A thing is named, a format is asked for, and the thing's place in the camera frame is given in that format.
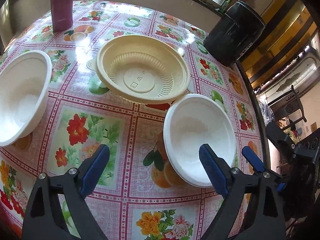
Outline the large cream plastic bowl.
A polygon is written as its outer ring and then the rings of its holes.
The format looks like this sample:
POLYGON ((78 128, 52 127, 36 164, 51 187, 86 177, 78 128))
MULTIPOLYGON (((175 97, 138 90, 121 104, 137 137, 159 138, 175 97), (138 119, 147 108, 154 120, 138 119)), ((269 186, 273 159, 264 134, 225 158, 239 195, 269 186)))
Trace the large cream plastic bowl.
POLYGON ((190 83, 183 57, 168 44, 142 35, 107 41, 87 68, 117 95, 143 105, 171 103, 190 83))

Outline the small white bowl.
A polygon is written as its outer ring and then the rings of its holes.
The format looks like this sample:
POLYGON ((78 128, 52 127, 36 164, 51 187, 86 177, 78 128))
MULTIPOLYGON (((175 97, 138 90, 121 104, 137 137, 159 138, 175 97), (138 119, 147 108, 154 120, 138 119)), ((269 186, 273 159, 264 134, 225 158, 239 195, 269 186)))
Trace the small white bowl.
POLYGON ((187 94, 167 111, 163 126, 165 151, 174 171, 188 184, 211 187, 199 158, 208 144, 215 154, 232 165, 236 139, 231 121, 220 104, 200 94, 187 94))

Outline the maroon thermos bottle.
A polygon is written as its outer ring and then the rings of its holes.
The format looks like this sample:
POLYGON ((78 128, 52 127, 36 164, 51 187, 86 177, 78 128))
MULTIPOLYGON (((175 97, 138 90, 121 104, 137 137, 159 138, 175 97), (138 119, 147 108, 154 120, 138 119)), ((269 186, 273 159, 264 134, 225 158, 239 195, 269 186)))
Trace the maroon thermos bottle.
POLYGON ((53 32, 62 32, 73 24, 73 0, 50 0, 53 32))

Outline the floral fruit tablecloth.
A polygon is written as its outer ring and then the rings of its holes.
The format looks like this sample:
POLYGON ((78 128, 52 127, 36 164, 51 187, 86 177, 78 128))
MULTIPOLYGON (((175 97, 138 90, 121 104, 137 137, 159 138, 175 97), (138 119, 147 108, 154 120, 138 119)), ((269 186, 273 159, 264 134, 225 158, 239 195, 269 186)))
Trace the floral fruit tablecloth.
POLYGON ((145 35, 178 51, 190 70, 188 93, 222 103, 236 146, 262 156, 257 118, 237 67, 203 46, 206 32, 171 15, 110 1, 76 1, 73 26, 53 33, 51 14, 30 25, 1 56, 42 50, 52 62, 48 105, 37 128, 1 149, 1 239, 20 238, 36 177, 77 167, 100 144, 110 148, 86 202, 109 239, 199 239, 222 204, 212 188, 186 184, 165 156, 161 133, 169 104, 140 105, 112 93, 86 66, 99 48, 123 35, 145 35))

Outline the large white bowl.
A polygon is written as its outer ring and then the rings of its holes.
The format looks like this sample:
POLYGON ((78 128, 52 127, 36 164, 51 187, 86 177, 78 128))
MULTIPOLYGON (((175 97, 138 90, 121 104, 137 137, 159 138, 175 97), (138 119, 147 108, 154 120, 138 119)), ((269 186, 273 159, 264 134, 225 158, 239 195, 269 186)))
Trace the large white bowl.
POLYGON ((1 146, 29 135, 47 107, 52 62, 47 53, 31 50, 1 72, 1 146))

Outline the black cylindrical container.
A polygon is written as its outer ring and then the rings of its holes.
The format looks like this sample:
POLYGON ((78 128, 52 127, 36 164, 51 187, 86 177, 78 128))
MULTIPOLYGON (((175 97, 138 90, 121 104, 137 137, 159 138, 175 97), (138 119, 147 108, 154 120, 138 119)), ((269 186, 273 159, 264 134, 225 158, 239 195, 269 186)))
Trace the black cylindrical container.
POLYGON ((265 27, 265 22, 254 9, 237 1, 204 39, 203 45, 213 58, 230 66, 260 37, 265 27))

